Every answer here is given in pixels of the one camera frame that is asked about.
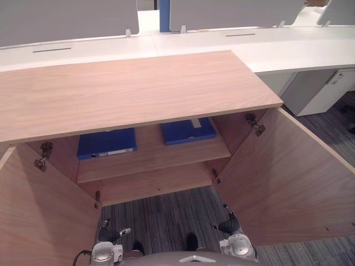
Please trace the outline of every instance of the gray carpet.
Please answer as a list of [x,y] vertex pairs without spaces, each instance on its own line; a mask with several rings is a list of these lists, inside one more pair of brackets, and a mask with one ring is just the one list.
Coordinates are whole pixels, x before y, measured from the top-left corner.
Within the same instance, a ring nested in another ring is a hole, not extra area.
[[[355,121],[355,114],[340,112],[346,104],[355,106],[355,91],[348,92],[324,114],[297,119],[355,166],[355,136],[347,131],[347,126]],[[131,250],[135,241],[142,243],[146,254],[185,250],[185,238],[193,232],[197,235],[199,247],[219,252],[219,241],[228,237],[211,227],[211,223],[227,219],[221,199],[213,187],[112,205],[103,208],[103,217],[112,219],[110,229],[132,228],[130,235],[119,240],[125,251]],[[263,265],[355,265],[354,236],[262,246],[256,250]]]
[[103,208],[103,218],[110,217],[110,229],[130,227],[130,235],[119,239],[124,250],[140,241],[146,254],[181,251],[186,236],[193,232],[199,247],[219,252],[219,240],[227,237],[213,230],[211,224],[227,220],[221,200],[213,187],[170,193]]

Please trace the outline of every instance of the wooden cabinet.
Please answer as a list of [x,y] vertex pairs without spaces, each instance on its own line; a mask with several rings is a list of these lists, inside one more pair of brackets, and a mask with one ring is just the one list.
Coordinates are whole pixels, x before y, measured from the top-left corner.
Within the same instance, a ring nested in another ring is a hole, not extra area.
[[[107,206],[214,184],[255,244],[353,231],[354,168],[279,109],[277,95],[230,52],[9,71],[0,78],[2,111],[9,114],[0,118],[0,142],[20,143],[0,161],[1,264],[67,265],[90,249],[96,191]],[[245,120],[250,112],[266,128],[260,136]],[[158,123],[204,116],[217,138],[164,145]],[[132,126],[137,152],[76,158],[80,133]],[[54,149],[43,173],[33,161],[45,140]],[[28,250],[15,256],[12,245]]]

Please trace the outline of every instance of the cabinet door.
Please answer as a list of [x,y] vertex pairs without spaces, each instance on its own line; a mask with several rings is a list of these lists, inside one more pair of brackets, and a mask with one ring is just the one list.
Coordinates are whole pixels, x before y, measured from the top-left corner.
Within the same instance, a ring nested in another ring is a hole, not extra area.
[[215,184],[254,244],[354,232],[355,169],[282,109],[269,109]]
[[[35,168],[37,158],[21,144],[0,159],[0,265],[72,265],[92,248],[100,212],[94,200],[51,164],[46,172]],[[88,258],[77,265],[89,265]]]

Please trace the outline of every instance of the metal hinge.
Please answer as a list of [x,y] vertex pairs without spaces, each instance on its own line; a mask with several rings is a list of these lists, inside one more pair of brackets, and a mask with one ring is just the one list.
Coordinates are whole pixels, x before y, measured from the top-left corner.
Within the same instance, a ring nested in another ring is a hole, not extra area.
[[97,190],[95,193],[95,203],[94,203],[94,208],[97,209],[99,207],[100,203],[100,191]]
[[266,130],[266,127],[258,125],[255,118],[256,116],[252,112],[245,115],[246,121],[254,128],[255,134],[259,137]]
[[42,143],[42,145],[40,146],[40,150],[42,151],[42,158],[36,159],[33,164],[36,168],[40,169],[42,172],[45,172],[45,170],[47,169],[45,162],[48,161],[53,151],[53,143],[49,141]]
[[216,182],[217,184],[220,184],[221,180],[219,179],[217,171],[215,169],[212,169],[212,174],[215,177],[214,180],[213,180],[213,183]]

